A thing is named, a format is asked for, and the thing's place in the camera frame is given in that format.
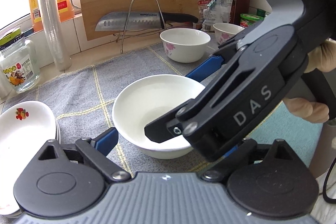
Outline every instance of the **barcode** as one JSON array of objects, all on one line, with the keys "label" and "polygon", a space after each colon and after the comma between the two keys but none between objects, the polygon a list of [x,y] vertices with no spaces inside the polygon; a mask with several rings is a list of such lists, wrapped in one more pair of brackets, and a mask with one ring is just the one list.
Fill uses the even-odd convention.
[{"label": "barcode", "polygon": [[40,17],[39,9],[34,9],[33,14],[34,14],[34,19],[37,19],[38,17]]},{"label": "barcode", "polygon": [[26,74],[26,79],[28,80],[30,77],[33,76],[33,71],[31,70],[28,74]]},{"label": "barcode", "polygon": [[204,24],[204,30],[210,31],[211,30],[211,25]]}]

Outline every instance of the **cutting board stand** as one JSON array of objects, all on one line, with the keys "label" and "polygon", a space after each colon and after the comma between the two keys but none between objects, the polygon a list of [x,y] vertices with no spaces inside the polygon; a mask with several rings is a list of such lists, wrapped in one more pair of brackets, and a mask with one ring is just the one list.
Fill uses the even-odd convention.
[{"label": "cutting board stand", "polygon": [[[121,40],[121,46],[120,46],[120,53],[121,53],[121,54],[124,53],[123,45],[124,45],[124,39],[125,39],[125,37],[147,36],[147,35],[152,35],[152,34],[156,34],[156,33],[162,32],[162,30],[159,30],[159,31],[148,32],[148,33],[144,33],[144,34],[126,35],[127,24],[128,24],[128,20],[129,20],[129,15],[130,15],[130,13],[131,13],[131,11],[132,11],[133,2],[134,2],[134,0],[131,1],[131,4],[130,4],[130,6],[129,6],[129,10],[128,10],[128,13],[127,13],[126,22],[125,22],[125,25],[124,25],[124,31],[123,31],[123,34],[113,34],[113,36],[117,37],[116,42],[118,42],[119,38],[122,37],[122,40]],[[161,11],[160,4],[159,4],[159,1],[158,1],[158,0],[156,0],[156,4],[157,4],[157,7],[159,8],[160,16],[161,16],[161,19],[162,19],[162,22],[163,22],[163,25],[164,25],[164,30],[167,30],[166,22],[165,22],[165,20],[164,20],[164,18],[163,18],[162,11]]]}]

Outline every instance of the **stack of plates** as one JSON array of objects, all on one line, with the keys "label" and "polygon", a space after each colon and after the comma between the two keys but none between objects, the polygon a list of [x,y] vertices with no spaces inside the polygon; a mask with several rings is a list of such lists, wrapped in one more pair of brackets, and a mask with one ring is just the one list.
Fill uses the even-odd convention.
[{"label": "stack of plates", "polygon": [[60,130],[53,112],[44,103],[22,102],[0,115],[0,215],[20,216],[13,195],[14,183],[50,139],[60,141]]}]

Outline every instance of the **hand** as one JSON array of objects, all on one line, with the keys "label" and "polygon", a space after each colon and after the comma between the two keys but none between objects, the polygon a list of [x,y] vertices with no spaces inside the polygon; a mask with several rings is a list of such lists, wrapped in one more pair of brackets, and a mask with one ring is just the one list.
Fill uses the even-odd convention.
[{"label": "hand", "polygon": [[[309,62],[305,73],[318,69],[329,72],[336,68],[336,41],[325,40],[320,46],[308,54]],[[303,98],[283,99],[289,112],[312,123],[323,123],[329,120],[327,105],[309,102]]]}]

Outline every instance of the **white cloth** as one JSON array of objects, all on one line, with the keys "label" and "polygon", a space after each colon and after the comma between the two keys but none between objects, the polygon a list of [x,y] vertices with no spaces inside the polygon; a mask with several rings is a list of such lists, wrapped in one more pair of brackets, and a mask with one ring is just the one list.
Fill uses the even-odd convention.
[{"label": "white cloth", "polygon": [[[311,216],[321,224],[335,224],[336,223],[336,204],[329,204],[325,202],[322,196],[322,189],[324,180],[328,170],[316,180],[319,184],[319,197],[311,212]],[[336,166],[331,171],[327,183],[327,196],[336,199]]]}]

